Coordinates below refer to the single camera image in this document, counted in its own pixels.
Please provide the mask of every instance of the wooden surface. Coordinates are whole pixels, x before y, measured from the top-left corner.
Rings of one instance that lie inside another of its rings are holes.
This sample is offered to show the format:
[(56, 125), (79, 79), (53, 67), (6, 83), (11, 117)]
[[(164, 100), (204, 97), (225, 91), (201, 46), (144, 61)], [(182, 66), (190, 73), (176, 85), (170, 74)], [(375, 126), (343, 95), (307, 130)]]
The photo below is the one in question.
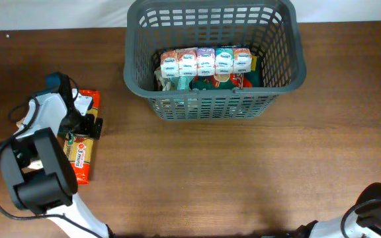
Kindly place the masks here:
[[(0, 32), (0, 140), (10, 108), (62, 71), (102, 94), (79, 193), (115, 233), (227, 235), (331, 219), (381, 182), (381, 22), (301, 24), (308, 74), (254, 120), (165, 122), (124, 84), (126, 30)], [(18, 215), (0, 174), (0, 201)], [(0, 214), (0, 237), (65, 237)]]

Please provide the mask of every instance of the white wall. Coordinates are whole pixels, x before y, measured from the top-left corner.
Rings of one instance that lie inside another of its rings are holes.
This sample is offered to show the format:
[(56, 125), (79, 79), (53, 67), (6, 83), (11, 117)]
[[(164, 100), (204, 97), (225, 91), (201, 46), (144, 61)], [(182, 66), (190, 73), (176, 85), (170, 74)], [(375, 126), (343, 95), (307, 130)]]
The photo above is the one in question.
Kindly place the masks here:
[[(0, 30), (126, 26), (133, 1), (0, 0)], [(381, 0), (291, 1), (298, 22), (381, 20)]]

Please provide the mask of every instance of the gray plastic basket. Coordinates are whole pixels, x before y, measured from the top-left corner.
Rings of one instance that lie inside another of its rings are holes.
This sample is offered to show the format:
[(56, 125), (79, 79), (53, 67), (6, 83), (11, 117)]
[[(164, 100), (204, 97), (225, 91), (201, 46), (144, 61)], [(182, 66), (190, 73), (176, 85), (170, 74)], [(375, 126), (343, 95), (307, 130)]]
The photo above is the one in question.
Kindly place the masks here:
[[(262, 60), (264, 87), (154, 91), (153, 72), (165, 50), (237, 44)], [(137, 0), (129, 8), (124, 80), (166, 120), (253, 118), (278, 95), (297, 89), (305, 76), (289, 0)]]

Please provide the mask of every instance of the cable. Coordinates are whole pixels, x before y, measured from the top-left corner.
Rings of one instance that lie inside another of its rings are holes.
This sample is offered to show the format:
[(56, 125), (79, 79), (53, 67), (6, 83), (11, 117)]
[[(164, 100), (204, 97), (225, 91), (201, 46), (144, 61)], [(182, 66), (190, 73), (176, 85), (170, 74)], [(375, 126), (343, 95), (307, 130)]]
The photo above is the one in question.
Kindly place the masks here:
[(353, 212), (355, 212), (356, 210), (358, 210), (360, 208), (363, 208), (367, 205), (370, 205), (370, 204), (373, 204), (376, 202), (381, 202), (381, 198), (371, 199), (371, 200), (363, 202), (361, 204), (356, 204), (356, 205), (352, 206), (351, 208), (349, 208), (349, 210), (347, 212), (345, 212), (345, 215), (343, 215), (342, 220), (341, 220), (341, 233), (344, 236), (344, 238), (349, 238), (349, 236), (345, 230), (346, 229), (345, 224), (347, 222), (349, 215), (351, 215)]
[[(1, 145), (0, 145), (0, 153), (2, 152), (2, 150), (4, 150), (17, 136), (23, 134), (25, 131), (27, 131), (30, 126), (33, 124), (33, 122), (35, 121), (36, 117), (38, 116), (38, 111), (39, 111), (39, 102), (38, 100), (36, 99), (36, 97), (32, 96), (31, 99), (34, 101), (35, 105), (36, 105), (36, 108), (33, 112), (33, 115), (32, 115), (32, 118), (30, 119), (30, 121), (28, 122), (28, 124), (24, 125), (23, 129), (20, 130), (19, 132), (15, 133), (14, 135), (12, 135), (9, 139), (5, 140)], [(13, 214), (10, 214), (9, 212), (7, 212), (6, 210), (4, 210), (4, 208), (0, 205), (0, 212), (10, 218), (10, 219), (14, 219), (14, 220), (17, 220), (17, 221), (30, 221), (30, 220), (36, 220), (36, 219), (44, 219), (44, 218), (60, 218), (60, 219), (63, 219), (64, 221), (76, 226), (77, 228), (79, 229), (82, 229), (83, 231), (86, 231), (87, 233), (90, 233), (91, 235), (94, 235), (95, 237), (97, 238), (102, 238), (100, 235), (96, 234), (94, 231), (91, 231), (90, 229), (87, 229), (86, 227), (83, 227), (77, 223), (75, 223), (74, 221), (71, 221), (69, 218), (67, 218), (65, 215), (59, 215), (59, 214), (50, 214), (50, 215), (39, 215), (39, 216), (26, 216), (26, 217), (18, 217), (18, 216), (14, 216)]]
[(77, 96), (79, 96), (79, 85), (78, 85), (77, 82), (76, 82), (74, 79), (72, 79), (71, 77), (69, 77), (69, 79), (70, 79), (71, 82), (73, 82), (74, 87), (76, 87), (76, 89), (77, 89), (76, 96), (75, 96), (74, 99), (73, 99), (73, 102), (74, 102), (74, 101), (76, 101)]

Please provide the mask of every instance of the orange snack package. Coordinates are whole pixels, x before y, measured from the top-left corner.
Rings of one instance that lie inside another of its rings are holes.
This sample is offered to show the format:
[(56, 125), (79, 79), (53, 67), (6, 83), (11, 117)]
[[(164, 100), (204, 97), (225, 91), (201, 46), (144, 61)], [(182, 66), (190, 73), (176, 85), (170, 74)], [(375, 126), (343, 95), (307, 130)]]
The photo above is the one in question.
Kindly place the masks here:
[[(91, 96), (93, 98), (92, 108), (87, 113), (93, 114), (97, 118), (100, 101), (99, 92), (91, 90), (79, 90), (79, 92), (83, 96)], [(78, 184), (89, 184), (92, 147), (93, 139), (75, 134), (72, 134), (71, 139), (64, 142), (63, 150), (73, 167)]]

